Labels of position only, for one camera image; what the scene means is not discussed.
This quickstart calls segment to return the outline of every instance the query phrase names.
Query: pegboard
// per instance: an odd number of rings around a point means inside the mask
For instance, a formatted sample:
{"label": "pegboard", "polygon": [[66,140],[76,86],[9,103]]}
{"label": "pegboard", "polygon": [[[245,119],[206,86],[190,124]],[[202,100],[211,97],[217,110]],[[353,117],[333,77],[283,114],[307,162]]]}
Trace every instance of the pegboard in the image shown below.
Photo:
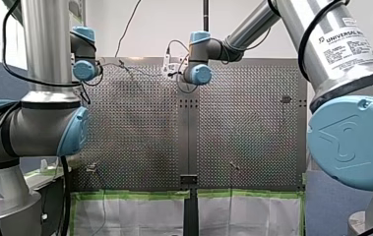
{"label": "pegboard", "polygon": [[[86,87],[89,136],[76,190],[178,189],[177,85],[157,76],[162,59],[122,60],[151,76],[107,64],[103,82]],[[98,175],[86,171],[92,163]]]}
{"label": "pegboard", "polygon": [[295,61],[212,67],[214,78],[200,91],[199,188],[301,188],[306,83]]}
{"label": "pegboard", "polygon": [[[122,60],[142,72],[107,65],[102,84],[87,88],[91,119],[77,191],[178,190],[181,174],[197,174],[199,188],[301,187],[306,82],[296,60],[211,63],[213,80],[192,94],[156,76],[162,58]],[[94,162],[99,176],[86,171]]]}

